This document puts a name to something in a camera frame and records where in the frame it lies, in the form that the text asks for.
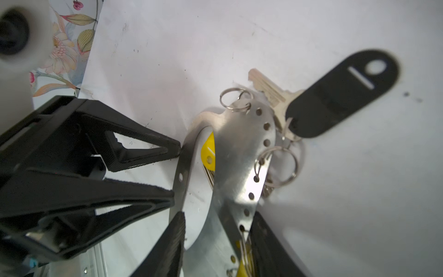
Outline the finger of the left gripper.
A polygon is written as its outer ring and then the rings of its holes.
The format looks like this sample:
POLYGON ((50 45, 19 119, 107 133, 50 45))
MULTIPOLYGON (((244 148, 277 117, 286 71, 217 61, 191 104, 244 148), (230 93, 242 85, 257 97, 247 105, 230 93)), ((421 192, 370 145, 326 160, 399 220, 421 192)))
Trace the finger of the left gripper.
POLYGON ((148 129, 97 100, 86 100, 77 110, 93 151, 111 172, 173 159, 181 143, 148 129))
POLYGON ((1 187, 1 240, 38 260, 68 260, 174 205, 153 185, 25 170, 1 187))

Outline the steel key holder plate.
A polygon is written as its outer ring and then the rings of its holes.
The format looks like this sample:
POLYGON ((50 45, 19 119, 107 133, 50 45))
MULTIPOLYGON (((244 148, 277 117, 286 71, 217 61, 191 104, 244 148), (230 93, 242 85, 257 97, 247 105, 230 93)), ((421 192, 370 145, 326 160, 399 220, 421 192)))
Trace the steel key holder plate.
POLYGON ((276 144, 273 110, 250 91, 241 88, 223 113, 205 111, 193 121, 178 159, 170 216, 184 207, 198 136, 207 127, 215 140, 213 193, 203 228, 183 254, 183 272, 187 277, 233 277, 244 268, 249 277, 277 276, 254 215, 272 154, 289 148, 276 144))

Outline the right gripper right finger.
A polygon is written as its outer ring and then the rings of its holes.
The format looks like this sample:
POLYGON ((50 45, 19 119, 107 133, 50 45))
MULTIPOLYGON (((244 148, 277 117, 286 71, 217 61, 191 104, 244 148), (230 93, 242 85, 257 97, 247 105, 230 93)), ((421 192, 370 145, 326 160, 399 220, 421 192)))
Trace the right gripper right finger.
POLYGON ((306 277, 259 212, 256 212, 253 217, 250 239, 255 276, 306 277))

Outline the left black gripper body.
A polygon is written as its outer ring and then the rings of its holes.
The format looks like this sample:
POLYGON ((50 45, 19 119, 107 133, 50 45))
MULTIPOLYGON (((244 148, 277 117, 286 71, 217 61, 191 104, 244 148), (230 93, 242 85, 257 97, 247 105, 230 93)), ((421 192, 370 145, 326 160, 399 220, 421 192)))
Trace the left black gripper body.
POLYGON ((107 238, 106 164, 92 134, 107 106, 58 96, 1 133, 1 245, 66 260, 107 238))

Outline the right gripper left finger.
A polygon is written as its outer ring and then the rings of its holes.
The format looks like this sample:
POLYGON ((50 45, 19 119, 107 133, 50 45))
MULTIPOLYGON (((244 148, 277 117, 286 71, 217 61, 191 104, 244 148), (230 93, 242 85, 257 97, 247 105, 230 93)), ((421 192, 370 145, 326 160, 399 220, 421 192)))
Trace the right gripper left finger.
POLYGON ((185 251, 185 213, 178 212, 131 277, 179 277, 185 251))

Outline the black key tag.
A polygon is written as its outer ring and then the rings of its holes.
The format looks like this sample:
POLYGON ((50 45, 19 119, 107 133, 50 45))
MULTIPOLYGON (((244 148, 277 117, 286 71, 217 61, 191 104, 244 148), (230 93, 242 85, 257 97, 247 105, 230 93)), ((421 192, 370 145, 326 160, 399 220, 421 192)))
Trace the black key tag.
POLYGON ((399 75, 398 61, 386 51, 354 53, 288 105, 288 128, 298 137, 317 137, 388 92, 399 75))

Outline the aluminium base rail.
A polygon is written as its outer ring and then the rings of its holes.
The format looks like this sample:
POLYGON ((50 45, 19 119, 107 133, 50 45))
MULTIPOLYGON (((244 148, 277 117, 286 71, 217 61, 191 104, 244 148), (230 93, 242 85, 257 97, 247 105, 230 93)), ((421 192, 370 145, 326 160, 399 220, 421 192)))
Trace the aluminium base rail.
POLYGON ((106 262, 101 244, 86 252, 60 262, 35 266, 30 277, 107 277, 106 262))

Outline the silver key on black tag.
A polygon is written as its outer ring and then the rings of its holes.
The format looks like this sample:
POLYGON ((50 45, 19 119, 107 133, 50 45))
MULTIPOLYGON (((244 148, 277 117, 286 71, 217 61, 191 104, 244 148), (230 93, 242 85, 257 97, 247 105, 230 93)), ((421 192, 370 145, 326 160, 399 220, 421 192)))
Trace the silver key on black tag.
POLYGON ((267 98, 274 112, 276 128, 281 132, 286 124, 286 111, 289 104, 299 97, 305 90, 299 90, 296 92, 283 90, 258 69, 249 70, 248 80, 252 82, 256 91, 262 92, 267 98))

